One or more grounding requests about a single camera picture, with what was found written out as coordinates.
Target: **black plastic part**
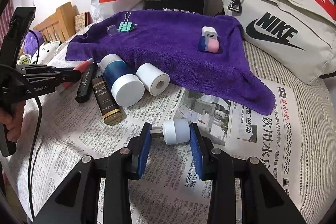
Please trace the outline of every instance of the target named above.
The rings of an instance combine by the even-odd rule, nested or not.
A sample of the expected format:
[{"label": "black plastic part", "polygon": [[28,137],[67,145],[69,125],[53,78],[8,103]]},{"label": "black plastic part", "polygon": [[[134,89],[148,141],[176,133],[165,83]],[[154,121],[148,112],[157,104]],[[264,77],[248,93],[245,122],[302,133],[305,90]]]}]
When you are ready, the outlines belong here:
[{"label": "black plastic part", "polygon": [[233,158],[235,177],[241,182],[243,223],[305,224],[302,215],[281,185],[258,160]]},{"label": "black plastic part", "polygon": [[141,154],[142,147],[143,147],[143,144],[145,142],[145,138],[147,136],[147,133],[150,130],[152,130],[152,125],[149,122],[145,122],[145,124],[142,127],[142,130],[141,130],[141,133],[140,133],[139,137],[134,139],[132,142],[130,141],[127,145],[127,147],[132,150],[132,162],[131,162],[130,168],[128,170],[128,173],[129,173],[128,174],[128,179],[132,179],[132,180],[139,180],[140,179],[140,177],[138,175],[139,156]]},{"label": "black plastic part", "polygon": [[86,71],[83,73],[83,77],[78,87],[76,102],[77,103],[85,103],[90,99],[90,94],[92,92],[92,83],[91,79],[97,72],[97,63],[90,64]]},{"label": "black plastic part", "polygon": [[241,4],[240,0],[231,0],[231,3],[229,4],[229,6],[227,8],[230,11],[236,12],[238,14],[242,13],[242,4]]},{"label": "black plastic part", "polygon": [[232,158],[223,151],[219,155],[212,153],[210,155],[218,165],[212,180],[207,223],[217,224],[218,219],[223,219],[225,223],[234,224],[236,223],[236,189]]},{"label": "black plastic part", "polygon": [[[77,82],[81,78],[80,71],[73,68],[55,68],[45,65],[20,65],[18,71],[24,74],[33,85],[38,96],[55,91],[55,87],[63,82]],[[33,96],[22,83],[7,78],[0,85],[0,107],[11,113],[11,105],[31,99]],[[16,152],[16,144],[7,140],[7,128],[0,124],[0,151],[4,157]]]},{"label": "black plastic part", "polygon": [[[9,29],[6,36],[3,38],[0,49],[0,64],[16,67],[17,57],[20,51],[22,42],[27,34],[29,27],[35,18],[35,7],[18,7],[9,23]],[[0,71],[0,87],[9,85],[12,81],[9,75]],[[11,113],[11,103],[0,98],[0,107]],[[16,152],[16,144],[8,141],[7,128],[5,125],[0,125],[0,151],[4,157],[13,155]]]},{"label": "black plastic part", "polygon": [[129,206],[127,165],[132,157],[131,151],[122,155],[114,152],[108,161],[104,192],[104,223],[132,224]]},{"label": "black plastic part", "polygon": [[100,177],[80,160],[37,214],[34,224],[97,223]]}]

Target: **nike logo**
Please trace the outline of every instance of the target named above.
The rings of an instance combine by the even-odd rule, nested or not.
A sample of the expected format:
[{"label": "nike logo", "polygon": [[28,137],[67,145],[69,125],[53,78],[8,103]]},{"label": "nike logo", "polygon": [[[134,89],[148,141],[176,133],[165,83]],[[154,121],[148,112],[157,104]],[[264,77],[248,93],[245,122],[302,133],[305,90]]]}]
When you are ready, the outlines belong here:
[{"label": "nike logo", "polygon": [[[288,38],[293,37],[294,34],[298,33],[298,31],[295,30],[290,25],[286,24],[286,22],[282,21],[281,19],[275,16],[272,16],[270,13],[264,14],[263,17],[260,18],[258,22],[257,20],[258,19],[253,20],[250,24],[246,26],[246,29],[245,29],[246,33],[251,38],[254,38],[257,40],[264,40],[264,41],[279,43],[282,45],[298,48],[304,51],[304,49],[298,46],[295,46],[293,44],[290,44]],[[258,32],[255,29],[255,25],[260,26],[262,29],[266,30],[267,32],[269,32],[270,34],[274,36]]]}]

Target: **blue gripper pad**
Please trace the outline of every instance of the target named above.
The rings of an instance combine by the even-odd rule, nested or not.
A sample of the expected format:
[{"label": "blue gripper pad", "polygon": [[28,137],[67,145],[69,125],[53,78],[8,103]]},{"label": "blue gripper pad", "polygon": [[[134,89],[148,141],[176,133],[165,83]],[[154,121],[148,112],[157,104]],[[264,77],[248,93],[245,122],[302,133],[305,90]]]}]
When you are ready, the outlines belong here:
[{"label": "blue gripper pad", "polygon": [[141,179],[142,174],[145,172],[147,159],[148,159],[148,154],[149,154],[149,149],[150,149],[151,143],[152,143],[151,129],[152,129],[152,126],[148,127],[148,130],[146,131],[146,136],[145,136],[145,139],[143,141],[141,152],[140,152],[139,158],[138,158],[138,172],[137,172],[137,174],[138,174],[140,179]]},{"label": "blue gripper pad", "polygon": [[198,145],[198,141],[196,138],[196,134],[194,131],[194,128],[190,126],[190,149],[191,149],[191,153],[193,155],[193,159],[194,159],[194,165],[195,165],[195,170],[196,170],[196,174],[198,175],[199,179],[203,178],[203,157],[202,157],[202,153],[200,150],[200,146]]}]

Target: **purple plush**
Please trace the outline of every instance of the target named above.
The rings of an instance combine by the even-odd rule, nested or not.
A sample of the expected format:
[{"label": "purple plush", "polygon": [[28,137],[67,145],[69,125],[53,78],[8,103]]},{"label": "purple plush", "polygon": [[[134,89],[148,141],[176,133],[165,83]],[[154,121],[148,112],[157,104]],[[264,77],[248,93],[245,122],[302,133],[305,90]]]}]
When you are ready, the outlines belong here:
[{"label": "purple plush", "polygon": [[[39,31],[33,30],[33,32],[36,34],[37,38],[39,39],[39,45],[41,46],[44,42],[43,36]],[[25,45],[23,46],[23,50],[25,53],[30,54],[30,56],[33,56],[34,53],[37,51],[37,41],[35,36],[28,32],[25,37]]]},{"label": "purple plush", "polygon": [[[107,54],[119,55],[128,65],[139,68],[151,63],[170,76],[174,84],[226,98],[268,115],[274,107],[273,93],[255,77],[245,57],[241,25],[234,17],[209,17],[190,13],[132,11],[131,32],[109,37],[106,28],[119,27],[125,12],[94,24],[86,34],[68,45],[66,60],[100,62]],[[202,27],[218,33],[218,53],[198,51]]]}]

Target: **binder clip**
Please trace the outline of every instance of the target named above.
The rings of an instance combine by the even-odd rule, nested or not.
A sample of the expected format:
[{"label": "binder clip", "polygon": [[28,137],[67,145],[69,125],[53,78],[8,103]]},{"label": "binder clip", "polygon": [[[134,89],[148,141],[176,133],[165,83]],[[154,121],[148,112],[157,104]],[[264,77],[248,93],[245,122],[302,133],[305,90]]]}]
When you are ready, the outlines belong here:
[{"label": "binder clip", "polygon": [[118,32],[130,32],[131,30],[133,30],[137,24],[133,24],[132,22],[128,22],[128,19],[131,15],[131,12],[127,12],[125,14],[125,19],[123,22],[120,22],[119,28],[118,28]]}]

